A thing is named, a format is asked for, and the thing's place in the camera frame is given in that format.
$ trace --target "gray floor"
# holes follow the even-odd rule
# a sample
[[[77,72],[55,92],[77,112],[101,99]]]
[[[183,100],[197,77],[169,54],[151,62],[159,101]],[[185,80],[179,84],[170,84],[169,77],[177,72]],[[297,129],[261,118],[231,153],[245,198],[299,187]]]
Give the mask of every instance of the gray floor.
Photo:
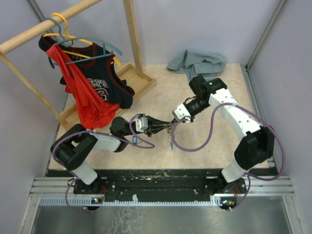
[[[218,207],[101,207],[87,214],[39,208],[32,234],[289,234],[279,197],[249,197],[237,210]]]

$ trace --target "garment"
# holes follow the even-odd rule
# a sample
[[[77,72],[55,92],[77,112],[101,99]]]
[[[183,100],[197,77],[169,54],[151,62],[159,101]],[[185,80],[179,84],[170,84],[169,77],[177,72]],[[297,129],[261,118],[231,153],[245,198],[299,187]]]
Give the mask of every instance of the garment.
[[[76,99],[81,124],[88,129],[109,124],[120,105],[103,101],[77,65],[66,64],[72,60],[60,47],[52,45],[46,53],[60,67],[67,84],[66,91],[72,93]]]
[[[220,54],[185,50],[168,63],[167,69],[173,73],[186,73],[187,80],[190,82],[198,75],[202,75],[206,81],[209,81],[215,75],[222,73],[225,66],[226,58]]]
[[[41,37],[39,47],[47,51],[54,43],[51,37]],[[88,47],[65,47],[58,45],[62,50],[95,57],[103,55],[103,48],[93,43]],[[71,60],[79,60],[82,57],[67,55]],[[134,90],[119,79],[115,73],[114,65],[111,64],[115,55],[97,58],[93,60],[75,63],[82,71],[84,76],[91,83],[95,91],[101,96],[102,100],[109,103],[118,103],[121,109],[129,109],[133,103]]]

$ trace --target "black tank top with red trim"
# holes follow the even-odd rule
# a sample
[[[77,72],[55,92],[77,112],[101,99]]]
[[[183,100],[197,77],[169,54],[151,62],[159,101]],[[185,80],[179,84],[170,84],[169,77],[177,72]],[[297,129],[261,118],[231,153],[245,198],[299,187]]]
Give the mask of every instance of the black tank top with red trim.
[[[43,51],[47,51],[56,43],[51,37],[41,37],[39,47]],[[70,51],[77,54],[86,55],[89,57],[103,55],[103,48],[95,43],[88,47],[65,47],[59,45],[64,51]],[[83,59],[82,57],[67,54],[72,61]],[[88,61],[76,63],[77,67],[89,80],[95,91],[101,96],[102,100],[109,103],[119,103],[121,109],[129,109],[133,103],[134,90],[126,85],[126,82],[120,80],[117,76],[114,65],[111,64],[113,57],[97,58]]]

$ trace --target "clothes hanger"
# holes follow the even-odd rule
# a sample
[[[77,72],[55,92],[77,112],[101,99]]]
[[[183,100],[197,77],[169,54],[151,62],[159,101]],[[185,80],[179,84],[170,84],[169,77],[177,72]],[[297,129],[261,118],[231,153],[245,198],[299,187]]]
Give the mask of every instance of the clothes hanger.
[[[59,44],[62,44],[64,42],[67,42],[67,41],[73,41],[74,40],[79,40],[79,39],[85,39],[85,40],[93,40],[93,41],[97,41],[97,42],[101,42],[103,43],[103,55],[100,55],[100,56],[95,56],[95,57],[90,57],[90,58],[84,58],[84,59],[80,59],[80,60],[77,60],[77,61],[72,61],[72,62],[68,62],[66,64],[71,64],[71,63],[77,63],[77,62],[83,62],[83,61],[88,61],[88,60],[92,60],[92,59],[98,59],[98,58],[102,58],[102,57],[107,57],[107,56],[110,56],[113,54],[113,51],[111,51],[111,53],[108,53],[106,54],[106,50],[105,50],[105,45],[108,45],[110,48],[112,48],[114,51],[116,51],[119,55],[122,55],[122,52],[116,48],[115,46],[113,46],[112,44],[104,41],[104,40],[101,40],[101,39],[97,39],[97,38],[91,38],[91,37],[77,37],[77,38],[71,38],[71,39],[65,39],[65,40],[62,40],[62,41],[59,41],[57,42],[55,45],[59,45]]]
[[[60,17],[60,18],[65,22],[66,25],[65,25],[64,31],[65,31],[66,34],[62,34],[62,33],[61,33],[61,26],[60,26],[60,24],[59,24],[55,19],[50,18],[50,17],[46,17],[46,18],[44,18],[45,20],[51,20],[52,22],[54,22],[54,23],[58,26],[58,33],[47,33],[47,34],[44,34],[43,37],[47,37],[47,36],[61,36],[63,40],[66,40],[66,37],[67,37],[67,38],[75,38],[75,36],[71,36],[71,35],[69,35],[69,33],[68,33],[67,28],[68,28],[68,26],[69,26],[69,23],[68,23],[67,19],[66,19],[64,16],[62,16],[62,15],[59,14],[59,13],[55,13],[55,12],[52,14],[52,16],[58,16],[58,17]],[[85,42],[85,43],[87,43],[87,44],[89,44],[89,45],[92,45],[92,44],[93,44],[93,42],[88,41],[88,40],[84,40],[84,39],[79,39],[79,40],[82,41],[82,42]],[[69,42],[70,42],[70,45],[65,44],[65,43],[63,43],[63,42],[62,42],[61,44],[62,44],[63,46],[65,46],[65,47],[70,47],[70,46],[73,45],[74,42],[76,42],[76,40],[69,40]],[[78,53],[74,53],[74,52],[71,52],[71,51],[65,51],[65,50],[63,50],[63,52],[65,52],[65,53],[67,53],[67,54],[70,54],[70,55],[75,55],[75,56],[83,57],[83,58],[86,58],[86,59],[89,59],[89,58],[90,58],[89,56],[82,55],[82,54],[78,54]],[[113,57],[113,60],[116,62],[116,64],[117,64],[119,67],[121,67],[121,63],[120,63],[120,61],[119,61],[116,57]]]

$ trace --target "blue tag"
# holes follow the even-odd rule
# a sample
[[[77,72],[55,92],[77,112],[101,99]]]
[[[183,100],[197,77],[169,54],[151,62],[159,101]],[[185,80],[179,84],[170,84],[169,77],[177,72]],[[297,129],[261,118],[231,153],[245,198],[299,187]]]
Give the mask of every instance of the blue tag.
[[[132,137],[132,144],[134,144],[134,145],[137,144],[137,137],[136,136]]]

